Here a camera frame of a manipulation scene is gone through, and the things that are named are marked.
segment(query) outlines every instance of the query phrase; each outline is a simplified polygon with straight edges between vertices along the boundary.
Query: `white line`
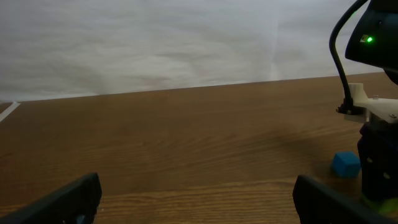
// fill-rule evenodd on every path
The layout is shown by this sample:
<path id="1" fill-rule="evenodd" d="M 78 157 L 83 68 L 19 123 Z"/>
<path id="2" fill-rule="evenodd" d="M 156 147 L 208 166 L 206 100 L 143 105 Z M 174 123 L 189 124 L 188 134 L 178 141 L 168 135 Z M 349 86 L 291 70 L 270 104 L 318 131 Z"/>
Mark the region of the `white line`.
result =
<path id="1" fill-rule="evenodd" d="M 15 108 L 17 108 L 19 105 L 20 103 L 17 103 L 15 101 L 12 102 L 12 104 L 0 114 L 0 121 L 2 121 L 4 118 L 6 118 L 6 116 L 11 114 L 11 112 L 15 110 Z"/>

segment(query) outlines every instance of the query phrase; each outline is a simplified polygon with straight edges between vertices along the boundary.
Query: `green block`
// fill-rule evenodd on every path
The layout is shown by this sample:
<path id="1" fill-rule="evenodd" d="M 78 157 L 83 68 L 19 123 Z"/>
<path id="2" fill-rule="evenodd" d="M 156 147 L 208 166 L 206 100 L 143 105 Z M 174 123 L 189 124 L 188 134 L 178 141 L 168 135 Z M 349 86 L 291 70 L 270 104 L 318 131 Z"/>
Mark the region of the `green block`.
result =
<path id="1" fill-rule="evenodd" d="M 361 196 L 362 202 L 380 214 L 386 214 L 398 210 L 398 198 L 383 200 L 380 202 L 370 201 L 365 195 Z"/>

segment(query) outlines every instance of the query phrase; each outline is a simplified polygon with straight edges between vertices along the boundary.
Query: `blue cube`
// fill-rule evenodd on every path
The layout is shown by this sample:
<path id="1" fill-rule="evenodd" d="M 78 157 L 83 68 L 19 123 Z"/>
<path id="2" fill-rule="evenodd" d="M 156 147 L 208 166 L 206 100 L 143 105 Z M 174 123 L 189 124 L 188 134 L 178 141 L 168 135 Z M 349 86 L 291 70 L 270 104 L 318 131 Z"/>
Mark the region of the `blue cube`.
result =
<path id="1" fill-rule="evenodd" d="M 333 170 L 339 177 L 357 177 L 361 170 L 361 161 L 353 152 L 338 152 L 333 158 Z"/>

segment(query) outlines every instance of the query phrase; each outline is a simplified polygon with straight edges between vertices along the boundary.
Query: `wooden table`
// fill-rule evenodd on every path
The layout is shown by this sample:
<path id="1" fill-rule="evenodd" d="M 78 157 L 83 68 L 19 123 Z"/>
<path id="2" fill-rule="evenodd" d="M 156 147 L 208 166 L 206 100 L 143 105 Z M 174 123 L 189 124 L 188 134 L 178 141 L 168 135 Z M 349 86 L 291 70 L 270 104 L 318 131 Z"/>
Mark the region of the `wooden table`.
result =
<path id="1" fill-rule="evenodd" d="M 299 223 L 299 174 L 360 194 L 330 171 L 360 138 L 341 102 L 338 77 L 23 102 L 0 122 L 0 215 L 98 172 L 96 223 Z"/>

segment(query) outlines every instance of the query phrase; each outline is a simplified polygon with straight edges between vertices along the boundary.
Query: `white wall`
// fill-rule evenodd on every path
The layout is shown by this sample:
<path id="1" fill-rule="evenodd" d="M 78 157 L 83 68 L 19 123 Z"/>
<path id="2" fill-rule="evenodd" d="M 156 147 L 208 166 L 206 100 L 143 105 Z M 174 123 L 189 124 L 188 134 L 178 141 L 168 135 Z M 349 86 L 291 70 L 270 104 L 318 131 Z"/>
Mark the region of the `white wall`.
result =
<path id="1" fill-rule="evenodd" d="M 353 2 L 1 0 L 0 100 L 336 75 L 328 39 Z M 341 57 L 363 11 L 340 34 Z"/>

